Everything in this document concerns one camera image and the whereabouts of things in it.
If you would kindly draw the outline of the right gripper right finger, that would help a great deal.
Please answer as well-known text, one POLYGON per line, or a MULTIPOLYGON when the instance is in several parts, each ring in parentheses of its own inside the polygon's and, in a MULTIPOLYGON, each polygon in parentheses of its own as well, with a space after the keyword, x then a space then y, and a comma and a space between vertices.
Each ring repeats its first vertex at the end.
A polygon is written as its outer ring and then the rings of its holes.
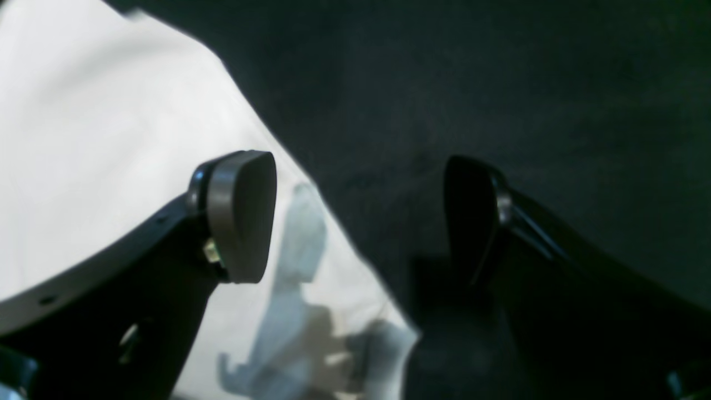
POLYGON ((447 160, 452 263, 546 399, 708 399, 709 309, 592 245, 487 163, 447 160))

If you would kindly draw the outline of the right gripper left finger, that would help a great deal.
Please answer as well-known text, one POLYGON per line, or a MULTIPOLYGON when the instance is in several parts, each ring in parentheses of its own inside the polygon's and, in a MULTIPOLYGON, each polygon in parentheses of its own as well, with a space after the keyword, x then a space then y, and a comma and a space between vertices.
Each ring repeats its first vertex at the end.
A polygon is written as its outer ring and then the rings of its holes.
POLYGON ((264 276, 276 198, 271 152, 212 159, 127 235, 2 301, 2 398, 168 399, 216 286, 264 276))

